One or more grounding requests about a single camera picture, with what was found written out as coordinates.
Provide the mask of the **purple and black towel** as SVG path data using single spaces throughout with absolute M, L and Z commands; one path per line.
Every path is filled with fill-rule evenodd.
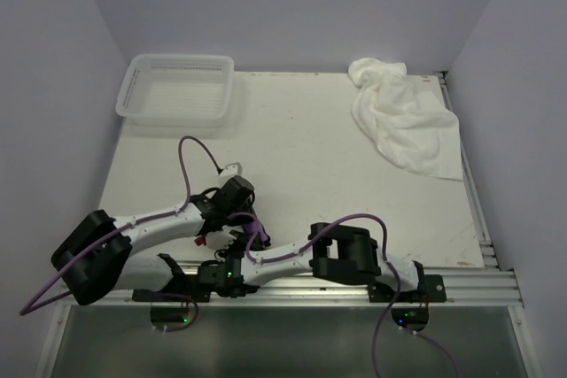
M 252 220 L 243 225 L 247 236 L 253 237 L 251 248 L 253 251 L 265 250 L 271 246 L 271 238 L 259 220 Z

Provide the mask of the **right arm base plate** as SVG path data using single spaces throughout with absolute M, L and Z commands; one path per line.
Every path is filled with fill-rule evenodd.
M 395 289 L 383 283 L 375 283 L 367 287 L 371 303 L 389 303 L 394 297 Z M 427 274 L 418 284 L 418 289 L 401 292 L 397 303 L 445 303 L 447 294 L 443 278 L 439 274 Z

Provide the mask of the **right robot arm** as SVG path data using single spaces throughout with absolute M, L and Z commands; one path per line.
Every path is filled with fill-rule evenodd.
M 251 243 L 229 250 L 223 260 L 198 267 L 196 286 L 220 297 L 244 297 L 284 277 L 311 274 L 346 286 L 365 286 L 390 299 L 416 301 L 427 290 L 423 266 L 396 258 L 365 228 L 315 223 L 305 240 L 256 251 Z

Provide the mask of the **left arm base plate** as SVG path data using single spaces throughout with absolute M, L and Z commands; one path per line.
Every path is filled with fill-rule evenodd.
M 198 283 L 196 275 L 175 276 L 165 288 L 151 291 L 135 289 L 132 294 L 134 302 L 184 302 L 194 301 L 206 303 L 210 301 L 211 290 Z

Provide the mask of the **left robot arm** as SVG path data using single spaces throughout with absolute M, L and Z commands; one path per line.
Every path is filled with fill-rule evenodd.
M 104 210 L 86 216 L 54 251 L 50 262 L 79 305 L 91 305 L 114 290 L 154 292 L 167 301 L 190 294 L 190 279 L 168 254 L 144 251 L 170 241 L 206 237 L 237 225 L 231 217 L 248 212 L 254 186 L 228 179 L 211 197 L 198 194 L 169 211 L 144 217 L 111 217 Z

